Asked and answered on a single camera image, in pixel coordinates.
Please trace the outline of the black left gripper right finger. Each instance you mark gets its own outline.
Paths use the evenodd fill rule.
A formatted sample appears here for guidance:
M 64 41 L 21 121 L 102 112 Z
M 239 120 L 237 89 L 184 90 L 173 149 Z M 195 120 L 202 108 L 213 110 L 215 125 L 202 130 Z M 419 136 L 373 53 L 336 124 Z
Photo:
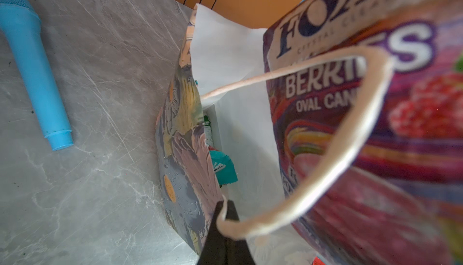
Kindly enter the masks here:
M 227 220 L 239 220 L 233 201 L 227 202 Z M 248 244 L 245 240 L 234 241 L 227 238 L 226 245 L 226 259 L 227 265 L 255 265 L 253 257 L 249 251 Z

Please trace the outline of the green Fox's candy bag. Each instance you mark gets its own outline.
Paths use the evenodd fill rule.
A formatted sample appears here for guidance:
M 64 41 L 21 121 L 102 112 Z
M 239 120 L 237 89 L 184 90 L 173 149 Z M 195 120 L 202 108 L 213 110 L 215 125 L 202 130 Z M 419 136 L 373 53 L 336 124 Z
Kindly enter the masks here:
M 203 115 L 203 118 L 204 118 L 204 132 L 206 134 L 206 144 L 209 147 L 214 147 L 215 145 L 213 142 L 211 122 L 207 114 Z

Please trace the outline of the purple Fox's berries bag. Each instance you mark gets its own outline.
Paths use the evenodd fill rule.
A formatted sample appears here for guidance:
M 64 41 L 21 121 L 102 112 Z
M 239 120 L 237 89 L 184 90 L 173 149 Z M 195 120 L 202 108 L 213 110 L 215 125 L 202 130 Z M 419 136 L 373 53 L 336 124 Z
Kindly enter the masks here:
M 460 265 L 463 0 L 305 0 L 265 32 L 265 71 L 357 45 L 395 61 L 381 114 L 293 226 L 333 265 Z

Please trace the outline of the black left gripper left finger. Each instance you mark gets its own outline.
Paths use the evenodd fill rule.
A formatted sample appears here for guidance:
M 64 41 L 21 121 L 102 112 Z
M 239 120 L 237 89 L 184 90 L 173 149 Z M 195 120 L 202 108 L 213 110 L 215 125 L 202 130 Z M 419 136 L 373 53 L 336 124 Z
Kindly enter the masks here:
M 219 201 L 215 207 L 213 219 L 197 265 L 226 264 L 226 241 L 225 237 L 218 231 L 217 228 L 217 219 L 219 213 L 223 209 L 223 204 L 223 201 Z

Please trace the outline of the floral paper gift bag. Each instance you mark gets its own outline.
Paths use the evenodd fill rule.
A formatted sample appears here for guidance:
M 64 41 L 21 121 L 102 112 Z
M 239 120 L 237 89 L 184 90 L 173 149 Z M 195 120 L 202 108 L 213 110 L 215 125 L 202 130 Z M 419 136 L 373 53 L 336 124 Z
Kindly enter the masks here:
M 285 96 L 266 95 L 258 60 L 263 34 L 206 7 L 194 9 L 156 124 L 166 217 L 200 257 L 215 207 L 223 201 L 218 231 L 225 240 L 245 240 L 255 264 L 305 265 L 320 253 L 293 224 L 352 166 L 379 116 L 392 70 L 383 48 L 357 45 L 272 72 L 270 79 L 285 80 L 338 63 L 367 79 L 341 93 L 347 114 L 341 114 L 333 92 L 323 105 L 313 98 L 297 101 L 296 112 L 284 111 L 295 124 L 286 134 L 282 117 L 276 125 L 271 121 Z M 320 116 L 321 126 L 341 115 L 341 125 L 333 132 L 310 132 L 301 121 L 304 112 L 311 123 Z M 214 147 L 206 144 L 205 114 Z M 231 158 L 236 183 L 218 184 L 210 150 Z M 227 220 L 228 201 L 239 220 Z

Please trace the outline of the teal white snack bag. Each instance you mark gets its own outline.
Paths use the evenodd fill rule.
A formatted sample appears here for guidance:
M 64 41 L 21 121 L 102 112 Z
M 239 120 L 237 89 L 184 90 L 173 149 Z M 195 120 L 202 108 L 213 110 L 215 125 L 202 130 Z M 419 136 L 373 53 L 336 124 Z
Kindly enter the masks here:
M 223 186 L 236 183 L 238 177 L 231 158 L 225 153 L 217 150 L 210 150 L 209 153 L 218 184 Z

